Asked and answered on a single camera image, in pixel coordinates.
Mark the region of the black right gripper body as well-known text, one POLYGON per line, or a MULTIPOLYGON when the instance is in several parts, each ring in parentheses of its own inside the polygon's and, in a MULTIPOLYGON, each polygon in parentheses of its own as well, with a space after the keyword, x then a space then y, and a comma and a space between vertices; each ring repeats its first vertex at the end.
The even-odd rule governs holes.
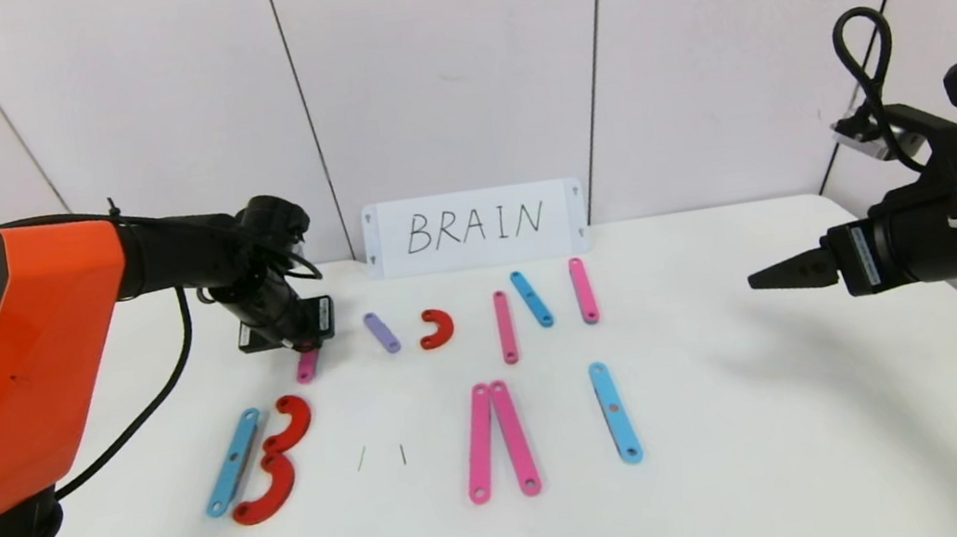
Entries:
POLYGON ((851 296, 880 294, 916 283, 957 279, 957 226, 948 195, 881 202, 864 219, 825 233, 851 296))

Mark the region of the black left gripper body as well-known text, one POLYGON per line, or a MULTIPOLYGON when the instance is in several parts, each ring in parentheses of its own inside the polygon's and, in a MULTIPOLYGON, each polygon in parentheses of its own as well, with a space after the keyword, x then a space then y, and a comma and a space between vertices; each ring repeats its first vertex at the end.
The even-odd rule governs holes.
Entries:
POLYGON ((237 342, 243 353, 311 352, 334 337, 332 297, 303 298, 273 271, 246 276, 220 291, 223 307, 241 322, 237 342))

